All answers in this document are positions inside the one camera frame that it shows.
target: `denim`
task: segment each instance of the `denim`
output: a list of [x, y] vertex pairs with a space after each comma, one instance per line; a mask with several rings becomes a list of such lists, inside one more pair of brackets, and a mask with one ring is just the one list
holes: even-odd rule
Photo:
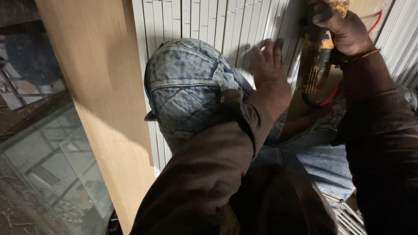
[[[147, 63], [145, 91], [152, 111], [146, 121], [158, 121], [171, 151], [205, 130], [221, 112], [219, 94], [241, 89], [244, 100], [253, 92], [247, 80], [211, 45], [183, 38], [161, 44]], [[417, 109], [417, 96], [406, 87], [398, 90]], [[346, 112], [342, 92], [333, 104], [333, 113], [317, 120], [308, 130], [278, 143], [285, 112], [273, 128], [250, 167], [279, 164], [287, 171], [305, 174], [319, 190], [346, 200], [354, 191], [345, 145], [332, 144], [337, 125]], [[339, 205], [329, 200], [337, 208]]]

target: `plywood sheet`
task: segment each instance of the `plywood sheet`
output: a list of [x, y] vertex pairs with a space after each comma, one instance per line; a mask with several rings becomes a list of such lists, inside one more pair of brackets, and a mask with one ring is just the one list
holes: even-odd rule
[[[148, 124], [143, 121], [145, 98], [132, 2], [37, 0], [36, 4], [128, 234], [155, 180]], [[162, 26], [162, 12], [153, 13], [160, 17], [154, 23]]]

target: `red cable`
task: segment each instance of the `red cable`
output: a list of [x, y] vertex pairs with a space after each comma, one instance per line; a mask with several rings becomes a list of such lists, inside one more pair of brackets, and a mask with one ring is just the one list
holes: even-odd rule
[[[369, 30], [369, 34], [376, 28], [376, 26], [379, 24], [380, 20], [382, 19], [383, 9], [379, 12], [379, 18], [377, 19], [376, 23], [373, 25], [373, 27]], [[340, 89], [341, 82], [337, 85], [337, 87], [332, 91], [331, 95], [324, 100], [322, 103], [319, 104], [319, 106], [323, 107], [330, 103], [338, 94], [338, 91]]]
[[382, 13], [383, 13], [383, 9], [380, 10], [379, 12], [379, 18], [377, 19], [376, 23], [373, 25], [373, 27], [369, 30], [369, 34], [373, 31], [373, 29], [375, 29], [375, 27], [379, 24], [380, 20], [382, 19]]

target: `yellow power tool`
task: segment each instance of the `yellow power tool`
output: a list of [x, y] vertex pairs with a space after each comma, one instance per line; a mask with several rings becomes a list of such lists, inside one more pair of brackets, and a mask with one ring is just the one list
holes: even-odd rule
[[320, 90], [328, 79], [331, 69], [331, 53], [334, 44], [331, 32], [326, 27], [313, 23], [313, 17], [320, 14], [328, 19], [336, 11], [343, 17], [347, 15], [351, 0], [310, 0], [306, 19], [307, 25], [303, 33], [303, 49], [296, 86], [301, 90], [303, 100], [308, 101], [308, 94]]

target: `left hand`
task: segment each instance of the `left hand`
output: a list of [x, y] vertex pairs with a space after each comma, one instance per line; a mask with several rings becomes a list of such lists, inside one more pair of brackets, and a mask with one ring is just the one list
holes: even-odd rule
[[290, 87], [284, 73], [282, 48], [283, 39], [281, 38], [276, 43], [273, 43], [271, 38], [267, 39], [263, 52], [257, 46], [253, 47], [252, 72], [257, 89], [265, 82], [269, 82], [282, 87], [284, 92], [288, 92], [290, 95]]
[[290, 86], [284, 73], [282, 62], [283, 40], [267, 39], [261, 52], [257, 46], [252, 51], [252, 73], [257, 90], [247, 102], [263, 106], [272, 120], [277, 120], [290, 105], [292, 99]]

